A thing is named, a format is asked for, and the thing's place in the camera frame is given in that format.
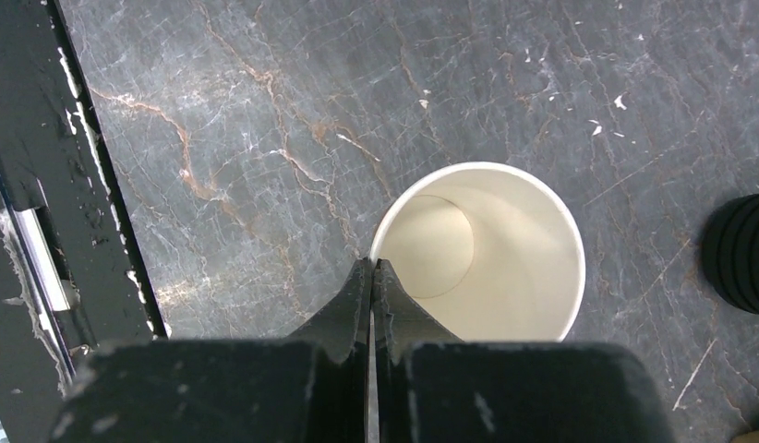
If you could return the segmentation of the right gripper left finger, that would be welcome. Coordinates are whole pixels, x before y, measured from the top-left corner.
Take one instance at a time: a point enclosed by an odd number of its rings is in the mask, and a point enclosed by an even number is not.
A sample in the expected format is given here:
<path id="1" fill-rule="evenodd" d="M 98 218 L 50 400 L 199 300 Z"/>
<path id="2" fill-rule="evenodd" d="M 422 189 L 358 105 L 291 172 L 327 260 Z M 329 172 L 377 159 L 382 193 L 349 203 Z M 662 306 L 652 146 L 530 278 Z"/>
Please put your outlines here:
<path id="1" fill-rule="evenodd" d="M 365 442 L 372 263 L 356 260 L 339 292 L 289 335 L 317 351 L 306 403 L 308 442 Z"/>

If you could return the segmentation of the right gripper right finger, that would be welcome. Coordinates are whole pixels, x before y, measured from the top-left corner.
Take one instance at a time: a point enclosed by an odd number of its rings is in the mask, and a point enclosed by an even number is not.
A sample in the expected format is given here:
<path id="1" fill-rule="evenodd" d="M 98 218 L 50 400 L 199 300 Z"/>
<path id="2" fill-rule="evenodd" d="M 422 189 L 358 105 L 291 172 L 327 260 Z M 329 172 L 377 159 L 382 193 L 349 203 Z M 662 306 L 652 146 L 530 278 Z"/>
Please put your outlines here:
<path id="1" fill-rule="evenodd" d="M 407 356 L 420 342 L 450 343 L 460 339 L 441 325 L 403 288 L 391 262 L 379 259 L 373 272 L 379 402 L 379 440 L 411 442 L 417 428 L 416 399 Z"/>

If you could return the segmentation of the brown paper coffee cup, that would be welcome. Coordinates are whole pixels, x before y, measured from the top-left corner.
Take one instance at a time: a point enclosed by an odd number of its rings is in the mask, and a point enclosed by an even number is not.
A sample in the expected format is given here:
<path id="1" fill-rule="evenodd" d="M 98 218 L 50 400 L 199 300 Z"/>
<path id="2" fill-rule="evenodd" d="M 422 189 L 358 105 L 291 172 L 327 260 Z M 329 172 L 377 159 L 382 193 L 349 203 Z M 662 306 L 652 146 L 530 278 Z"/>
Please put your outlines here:
<path id="1" fill-rule="evenodd" d="M 563 200 L 521 169 L 462 162 L 388 208 L 369 257 L 464 341 L 562 341 L 584 298 L 584 241 Z"/>

